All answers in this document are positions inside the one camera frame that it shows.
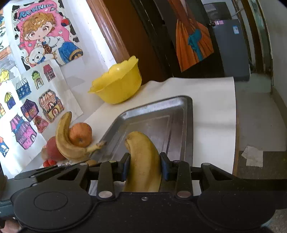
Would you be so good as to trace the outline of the left human hand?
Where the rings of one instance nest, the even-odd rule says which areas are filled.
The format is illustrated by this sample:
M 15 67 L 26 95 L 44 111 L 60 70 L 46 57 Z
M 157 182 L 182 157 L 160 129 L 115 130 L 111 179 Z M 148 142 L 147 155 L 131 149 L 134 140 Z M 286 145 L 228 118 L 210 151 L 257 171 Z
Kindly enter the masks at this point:
M 21 231 L 21 226 L 14 218 L 4 221 L 4 227 L 1 227 L 2 233 L 18 233 Z

